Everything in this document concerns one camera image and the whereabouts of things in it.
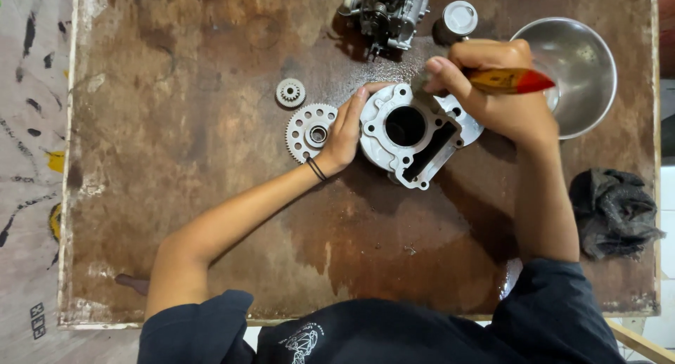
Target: wooden tabletop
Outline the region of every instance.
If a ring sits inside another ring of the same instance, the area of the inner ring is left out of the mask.
[[[170,232],[297,165],[277,83],[297,78],[305,104],[339,106],[368,81],[409,82],[441,51],[431,27],[451,1],[430,0],[412,49],[395,62],[362,59],[360,33],[335,17],[342,0],[79,0],[59,325],[138,326],[145,299],[115,275],[148,278]],[[617,96],[595,130],[561,144],[565,176],[631,171],[654,195],[655,0],[466,1],[479,16],[473,37],[508,40],[533,20],[566,16],[604,38]],[[227,252],[211,268],[210,289],[252,293],[253,324],[363,297],[489,315],[522,266],[515,184],[514,148],[489,131],[426,191],[394,185],[359,155]],[[639,261],[584,263],[608,315],[660,312],[657,257],[650,246]]]

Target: gear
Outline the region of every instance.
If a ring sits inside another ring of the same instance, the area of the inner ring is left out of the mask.
[[[305,91],[302,83],[293,78],[286,78],[277,86],[277,101],[287,108],[296,108],[304,102]]]
[[[338,116],[338,109],[320,103],[296,111],[286,127],[286,147],[299,163],[314,158],[328,139],[328,130]]]

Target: person's left hand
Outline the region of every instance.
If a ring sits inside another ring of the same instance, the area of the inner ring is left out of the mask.
[[[314,161],[325,176],[330,177],[347,168],[356,155],[359,144],[359,121],[368,98],[393,82],[367,83],[359,87],[339,109],[330,127],[328,139]]]

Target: rag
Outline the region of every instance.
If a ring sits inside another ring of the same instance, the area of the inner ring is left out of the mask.
[[[570,199],[580,246],[593,259],[635,256],[666,234],[655,227],[656,203],[632,173],[593,168],[572,180]]]

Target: sleeve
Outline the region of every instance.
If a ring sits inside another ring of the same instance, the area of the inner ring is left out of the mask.
[[[624,363],[579,263],[532,260],[486,329],[531,361]]]
[[[160,311],[143,325],[138,364],[251,363],[244,332],[252,302],[247,292],[225,291],[199,305]]]

